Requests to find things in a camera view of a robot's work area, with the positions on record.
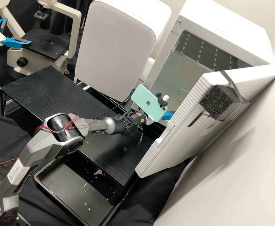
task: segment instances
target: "black cable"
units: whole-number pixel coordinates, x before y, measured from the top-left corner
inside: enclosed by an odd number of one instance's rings
[[[121,106],[123,103],[125,103],[132,96],[132,94],[134,93],[134,91],[135,91],[135,89],[133,89],[131,91],[131,93],[129,94],[129,96],[122,103],[120,103],[119,105],[115,106],[114,108],[112,108],[112,109],[110,109],[110,110],[108,110],[108,111],[106,111],[106,112],[104,112],[104,113],[102,113],[102,114],[100,114],[100,115],[98,115],[96,117],[93,117],[93,119],[97,119],[98,117],[100,117],[100,116],[102,116],[102,115],[104,115],[104,114],[106,114],[106,113],[108,113],[108,112],[110,112],[110,111],[118,108],[119,106]]]

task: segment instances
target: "white wall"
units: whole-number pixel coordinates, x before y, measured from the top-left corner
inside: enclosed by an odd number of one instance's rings
[[[275,56],[275,0],[214,1],[265,28]]]
[[[275,225],[275,81],[198,158],[154,226]]]

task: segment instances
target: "black platform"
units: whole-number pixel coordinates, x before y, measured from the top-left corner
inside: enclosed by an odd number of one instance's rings
[[[32,45],[27,48],[28,50],[52,60],[57,60],[64,54],[69,45],[69,40],[64,40],[60,35],[51,34],[48,30],[43,29],[32,29],[22,38],[32,42]]]
[[[93,118],[108,110],[107,106],[53,67],[45,68],[0,89],[2,101],[4,101],[4,95],[11,97],[41,121],[60,112]],[[114,116],[115,114],[110,112],[103,117]],[[66,157],[64,160],[71,163],[58,162],[54,164],[53,169],[40,175],[39,180],[45,189],[52,192],[55,199],[83,223],[100,225],[110,216],[124,192],[134,182],[136,178],[135,167],[153,143],[152,139],[144,136],[141,145],[134,149],[140,136],[139,130],[128,137],[121,135],[106,136],[101,133],[90,135],[79,152],[74,156]],[[94,168],[88,165],[87,159],[94,165]],[[86,169],[87,165],[92,169],[89,175],[84,170],[82,171],[82,169]],[[104,175],[94,175],[98,169],[102,170]],[[61,184],[57,184],[61,181],[67,190],[62,191],[62,193],[59,189]],[[92,189],[85,191],[83,189],[85,183]],[[86,203],[78,203],[71,197],[78,197],[79,199],[86,197]],[[90,218],[91,213],[84,209],[87,206],[91,210],[101,209],[101,211],[96,215],[93,213],[93,217]]]

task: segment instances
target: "label sticker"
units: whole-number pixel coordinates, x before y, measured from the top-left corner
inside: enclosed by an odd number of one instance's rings
[[[8,173],[8,179],[12,185],[18,185],[29,171],[30,167],[24,167],[19,159]]]
[[[104,132],[105,130],[97,130],[97,131],[92,131],[91,133],[99,133],[99,132]]]

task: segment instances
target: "microscope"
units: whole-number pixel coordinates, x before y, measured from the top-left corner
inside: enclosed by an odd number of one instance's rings
[[[48,66],[53,66],[61,73],[67,73],[67,61],[76,52],[81,12],[59,3],[57,0],[38,0],[39,10],[34,17],[38,19],[40,29],[25,33],[7,8],[10,0],[0,0],[0,28],[3,21],[13,38],[7,38],[0,32],[0,46],[10,47],[7,64],[15,71],[30,75]],[[56,11],[72,18],[70,40],[65,41],[47,30],[50,28],[51,12]]]

